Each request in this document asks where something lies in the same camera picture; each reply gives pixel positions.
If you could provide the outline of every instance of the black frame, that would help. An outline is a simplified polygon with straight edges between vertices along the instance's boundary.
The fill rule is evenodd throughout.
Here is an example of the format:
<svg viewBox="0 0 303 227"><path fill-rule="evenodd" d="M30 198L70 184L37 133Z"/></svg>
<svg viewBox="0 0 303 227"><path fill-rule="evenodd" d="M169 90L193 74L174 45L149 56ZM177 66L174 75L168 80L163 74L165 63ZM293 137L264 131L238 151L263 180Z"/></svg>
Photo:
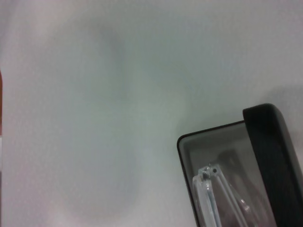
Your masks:
<svg viewBox="0 0 303 227"><path fill-rule="evenodd" d="M303 177L285 121L272 104L243 110L244 121L182 135L178 154L196 219L193 195L180 153L180 141L188 136L245 123L277 227L303 227Z"/></svg>

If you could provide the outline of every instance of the white wall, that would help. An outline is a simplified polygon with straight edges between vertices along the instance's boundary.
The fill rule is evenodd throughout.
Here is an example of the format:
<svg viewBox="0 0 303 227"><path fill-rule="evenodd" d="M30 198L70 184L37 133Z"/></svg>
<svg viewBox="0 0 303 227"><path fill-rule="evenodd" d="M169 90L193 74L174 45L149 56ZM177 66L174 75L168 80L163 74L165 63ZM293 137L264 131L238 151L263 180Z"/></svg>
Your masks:
<svg viewBox="0 0 303 227"><path fill-rule="evenodd" d="M194 227L177 138L271 102L303 164L303 2L0 0L3 227Z"/></svg>

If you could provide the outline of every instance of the black plastic case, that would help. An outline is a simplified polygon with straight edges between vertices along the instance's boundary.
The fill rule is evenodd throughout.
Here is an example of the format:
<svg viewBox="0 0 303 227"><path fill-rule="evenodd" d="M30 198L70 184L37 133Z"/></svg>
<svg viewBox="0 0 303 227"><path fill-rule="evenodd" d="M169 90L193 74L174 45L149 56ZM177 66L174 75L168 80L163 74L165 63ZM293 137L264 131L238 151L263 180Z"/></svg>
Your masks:
<svg viewBox="0 0 303 227"><path fill-rule="evenodd" d="M198 227L192 179L216 162L244 199L262 207L268 226L303 227L303 178L280 111L271 104L243 110L244 120L178 139L178 153Z"/></svg>

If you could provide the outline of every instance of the clear plastic piece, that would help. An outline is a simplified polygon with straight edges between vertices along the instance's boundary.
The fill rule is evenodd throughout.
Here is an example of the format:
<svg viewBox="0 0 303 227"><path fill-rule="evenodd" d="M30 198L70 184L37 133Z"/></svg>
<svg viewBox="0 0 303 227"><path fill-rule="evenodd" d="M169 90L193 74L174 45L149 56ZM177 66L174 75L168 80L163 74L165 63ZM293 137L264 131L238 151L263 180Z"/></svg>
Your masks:
<svg viewBox="0 0 303 227"><path fill-rule="evenodd" d="M199 169L193 178L193 189L199 221L206 227L267 226L227 182L219 165Z"/></svg>

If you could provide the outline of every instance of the white surface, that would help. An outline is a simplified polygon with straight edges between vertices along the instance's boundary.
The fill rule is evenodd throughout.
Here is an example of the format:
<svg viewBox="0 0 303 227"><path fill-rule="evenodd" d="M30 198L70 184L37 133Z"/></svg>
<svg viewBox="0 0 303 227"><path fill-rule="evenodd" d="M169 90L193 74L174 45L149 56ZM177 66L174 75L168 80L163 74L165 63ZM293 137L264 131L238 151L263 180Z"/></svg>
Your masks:
<svg viewBox="0 0 303 227"><path fill-rule="evenodd" d="M178 136L283 112L303 163L303 2L0 0L2 227L195 226Z"/></svg>

